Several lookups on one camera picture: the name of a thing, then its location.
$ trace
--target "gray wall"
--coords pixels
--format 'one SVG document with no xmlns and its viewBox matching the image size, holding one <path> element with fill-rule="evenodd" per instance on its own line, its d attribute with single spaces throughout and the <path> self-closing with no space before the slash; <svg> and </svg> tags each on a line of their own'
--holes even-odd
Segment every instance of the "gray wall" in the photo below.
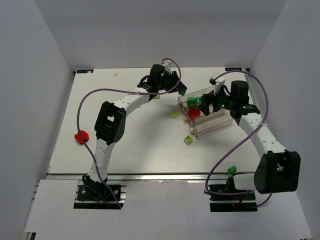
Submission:
<svg viewBox="0 0 320 240">
<path fill-rule="evenodd" d="M 0 239 L 17 240 L 73 76 L 32 0 L 1 0 L 0 32 Z"/>
<path fill-rule="evenodd" d="M 286 0 L 36 0 L 71 69 L 250 67 Z"/>
<path fill-rule="evenodd" d="M 320 240 L 319 44 L 319 1 L 288 0 L 252 67 L 269 94 L 269 127 L 288 150 L 301 155 L 297 193 L 316 240 Z M 256 84 L 253 88 L 260 90 Z M 259 93 L 255 98 L 262 107 Z"/>
</svg>

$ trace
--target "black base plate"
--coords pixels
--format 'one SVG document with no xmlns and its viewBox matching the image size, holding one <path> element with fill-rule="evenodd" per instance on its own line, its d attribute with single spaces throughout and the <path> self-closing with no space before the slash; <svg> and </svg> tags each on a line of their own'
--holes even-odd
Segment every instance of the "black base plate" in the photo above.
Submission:
<svg viewBox="0 0 320 240">
<path fill-rule="evenodd" d="M 115 194 L 116 199 L 120 200 L 121 194 L 121 185 L 109 185 L 113 192 L 115 190 L 118 191 Z M 91 192 L 87 189 L 85 185 L 80 185 L 76 199 L 81 202 L 75 202 L 73 205 L 74 209 L 119 209 L 118 204 L 115 202 L 115 199 L 112 195 L 110 195 L 107 199 L 105 199 L 102 203 L 99 203 L 101 199 L 106 197 L 109 194 L 109 190 L 105 190 L 105 194 L 100 199 L 96 199 Z"/>
<path fill-rule="evenodd" d="M 223 193 L 224 189 L 226 188 L 225 184 L 212 184 L 209 186 L 210 190 L 213 192 Z M 221 196 L 221 195 L 213 195 L 210 194 L 210 212 L 256 212 L 257 204 L 255 202 L 242 202 L 240 204 L 233 204 L 233 203 L 221 203 L 215 201 L 227 201 L 227 200 L 234 200 L 234 201 L 241 201 L 243 198 L 242 196 Z M 256 196 L 255 193 L 250 193 L 244 195 L 243 201 L 255 201 Z"/>
</svg>

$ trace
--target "open box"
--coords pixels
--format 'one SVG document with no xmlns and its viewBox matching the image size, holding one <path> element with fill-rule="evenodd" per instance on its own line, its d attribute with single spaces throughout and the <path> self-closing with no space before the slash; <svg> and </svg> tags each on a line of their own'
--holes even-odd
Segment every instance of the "open box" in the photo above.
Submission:
<svg viewBox="0 0 320 240">
<path fill-rule="evenodd" d="M 208 116 L 200 112 L 200 115 L 190 116 L 189 110 L 197 109 L 197 106 L 203 94 L 208 94 L 215 89 L 214 86 L 189 93 L 184 96 L 178 97 L 178 106 L 183 114 L 184 119 L 188 122 L 191 133 L 197 138 L 204 134 L 210 133 L 217 129 L 228 126 L 234 120 L 228 110 L 221 109 L 213 112 L 212 105 L 209 106 L 210 114 Z M 198 98 L 198 104 L 189 106 L 187 103 L 188 98 Z"/>
</svg>

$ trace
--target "red toy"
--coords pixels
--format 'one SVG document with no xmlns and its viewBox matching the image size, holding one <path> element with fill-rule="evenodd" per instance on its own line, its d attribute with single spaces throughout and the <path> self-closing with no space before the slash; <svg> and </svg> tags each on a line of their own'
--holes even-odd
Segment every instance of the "red toy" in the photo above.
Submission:
<svg viewBox="0 0 320 240">
<path fill-rule="evenodd" d="M 83 130 L 80 130 L 80 134 L 81 134 L 81 136 L 82 136 L 82 138 L 83 138 L 83 140 L 84 140 L 85 143 L 89 141 L 89 134 L 88 134 L 88 133 L 86 133 L 86 132 L 83 131 Z M 82 141 L 79 133 L 75 134 L 75 135 L 74 135 L 74 138 L 75 138 L 75 140 L 76 140 L 79 144 L 81 144 L 81 145 L 84 144 L 84 142 Z"/>
<path fill-rule="evenodd" d="M 188 115 L 190 116 L 190 119 L 193 120 L 195 119 L 196 117 L 200 116 L 201 112 L 199 109 L 191 109 L 191 110 L 188 110 Z"/>
</svg>

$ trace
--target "purple cable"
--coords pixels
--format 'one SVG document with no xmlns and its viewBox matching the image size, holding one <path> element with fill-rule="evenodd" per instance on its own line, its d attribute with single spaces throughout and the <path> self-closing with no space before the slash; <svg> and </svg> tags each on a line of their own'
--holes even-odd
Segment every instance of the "purple cable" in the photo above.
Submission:
<svg viewBox="0 0 320 240">
<path fill-rule="evenodd" d="M 269 113 L 269 99 L 268 99 L 268 95 L 266 92 L 265 87 L 263 86 L 262 82 L 253 74 L 246 72 L 246 71 L 241 71 L 241 70 L 232 70 L 232 71 L 226 71 L 222 74 L 220 74 L 219 76 L 217 76 L 215 79 L 213 79 L 213 81 L 217 80 L 218 78 L 226 75 L 226 74 L 230 74 L 230 73 L 243 73 L 243 74 L 247 74 L 251 77 L 253 77 L 260 85 L 260 87 L 262 88 L 264 97 L 265 97 L 265 115 L 261 121 L 261 123 L 265 123 L 268 113 Z M 246 194 L 250 194 L 251 191 L 243 191 L 243 192 L 237 192 L 237 193 L 223 193 L 223 192 L 215 192 L 215 191 L 210 191 L 209 190 L 209 186 L 208 186 L 208 182 L 210 180 L 211 175 L 213 174 L 213 172 L 217 169 L 217 167 L 231 154 L 233 153 L 238 147 L 240 147 L 242 144 L 244 144 L 246 141 L 248 141 L 254 134 L 256 134 L 259 129 L 263 126 L 262 124 L 260 124 L 259 126 L 257 126 L 257 128 L 255 130 L 252 131 L 252 133 L 250 133 L 245 139 L 243 139 L 241 142 L 239 142 L 237 145 L 235 145 L 230 151 L 228 151 L 211 169 L 211 171 L 209 172 L 208 176 L 206 177 L 205 180 L 205 190 L 207 193 L 209 194 L 213 194 L 213 195 L 220 195 L 220 196 L 239 196 L 239 195 L 246 195 Z M 257 207 L 262 206 L 263 204 L 265 204 L 269 199 L 271 198 L 271 194 L 269 195 L 269 197 L 262 202 L 261 204 L 259 204 Z"/>
<path fill-rule="evenodd" d="M 173 63 L 176 65 L 176 67 L 178 68 L 178 71 L 179 71 L 179 80 L 178 80 L 178 82 L 176 83 L 176 85 L 175 85 L 173 88 L 171 88 L 170 90 L 165 91 L 165 92 L 161 92 L 161 93 L 139 92 L 139 93 L 138 93 L 139 95 L 163 95 L 163 94 L 168 94 L 168 93 L 170 93 L 171 91 L 173 91 L 174 89 L 177 88 L 177 86 L 178 86 L 179 83 L 181 82 L 181 69 L 180 69 L 180 67 L 178 66 L 178 64 L 177 64 L 174 60 L 172 60 L 171 58 L 166 57 L 166 58 L 162 59 L 161 62 L 164 61 L 164 60 L 169 60 L 169 61 L 173 62 Z M 135 92 L 135 91 L 124 91 L 124 90 L 117 90 L 117 89 L 112 89 L 112 88 L 99 88 L 99 89 L 95 89 L 95 90 L 93 90 L 93 91 L 91 91 L 91 92 L 88 92 L 88 93 L 83 97 L 83 99 L 81 100 L 81 102 L 80 102 L 80 104 L 79 104 L 79 107 L 78 107 L 77 114 L 76 114 L 76 128 L 77 128 L 77 130 L 78 130 L 78 133 L 80 133 L 80 111 L 81 111 L 82 105 L 84 104 L 84 101 L 85 101 L 86 98 L 89 97 L 91 94 L 96 93 L 96 92 L 100 92 L 100 91 L 111 91 L 111 92 L 118 92 L 118 93 L 125 93 L 125 94 L 137 94 L 137 92 Z M 105 183 L 105 181 L 102 179 L 102 177 L 101 177 L 101 175 L 100 175 L 100 171 L 99 171 L 99 168 L 98 168 L 98 166 L 97 166 L 97 160 L 96 160 L 96 158 L 95 158 L 94 153 L 91 151 L 91 149 L 89 148 L 89 146 L 87 145 L 87 143 L 84 141 L 82 135 L 79 134 L 79 136 L 80 136 L 80 138 L 81 138 L 81 140 L 82 140 L 85 148 L 89 151 L 89 153 L 90 153 L 90 155 L 91 155 L 91 157 L 92 157 L 92 159 L 93 159 L 93 162 L 94 162 L 94 164 L 95 164 L 96 174 L 98 175 L 99 180 L 103 183 L 103 185 L 105 185 L 105 186 L 108 188 L 108 190 L 109 190 L 110 193 L 112 194 L 114 200 L 116 201 L 116 203 L 118 204 L 119 208 L 121 209 L 122 207 L 121 207 L 121 205 L 120 205 L 120 203 L 119 203 L 119 201 L 118 201 L 115 193 L 114 193 L 114 192 L 112 191 L 112 189 Z"/>
</svg>

